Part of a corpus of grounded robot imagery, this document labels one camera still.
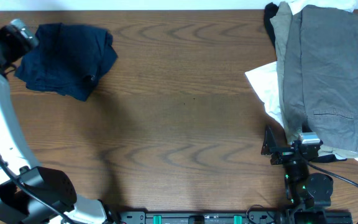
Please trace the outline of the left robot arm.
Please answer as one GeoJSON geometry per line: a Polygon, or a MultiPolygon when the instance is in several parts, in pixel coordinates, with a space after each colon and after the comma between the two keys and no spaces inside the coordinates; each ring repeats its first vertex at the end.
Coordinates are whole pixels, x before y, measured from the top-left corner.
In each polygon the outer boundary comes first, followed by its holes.
{"type": "Polygon", "coordinates": [[[78,195],[68,176],[43,167],[28,147],[11,101],[7,74],[38,44],[20,19],[0,28],[0,221],[120,223],[101,200],[78,195]]]}

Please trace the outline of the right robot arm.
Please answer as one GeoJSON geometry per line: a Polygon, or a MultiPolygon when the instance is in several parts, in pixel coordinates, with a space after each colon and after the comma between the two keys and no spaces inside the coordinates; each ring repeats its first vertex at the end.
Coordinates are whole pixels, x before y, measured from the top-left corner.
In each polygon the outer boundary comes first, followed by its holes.
{"type": "Polygon", "coordinates": [[[276,212],[274,223],[335,224],[352,223],[347,211],[328,211],[333,194],[333,178],[324,173],[310,173],[310,161],[318,157],[323,142],[316,133],[301,133],[290,146],[280,147],[272,129],[265,127],[261,154],[270,156],[272,165],[285,170],[285,193],[291,205],[276,212]]]}

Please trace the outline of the navy blue shorts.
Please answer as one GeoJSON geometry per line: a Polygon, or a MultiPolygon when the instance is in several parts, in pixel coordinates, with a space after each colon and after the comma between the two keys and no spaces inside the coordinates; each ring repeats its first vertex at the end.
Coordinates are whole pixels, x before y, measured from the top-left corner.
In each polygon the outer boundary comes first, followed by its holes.
{"type": "Polygon", "coordinates": [[[117,60],[113,36],[83,24],[42,24],[39,45],[21,60],[14,76],[34,91],[51,91],[86,101],[117,60]]]}

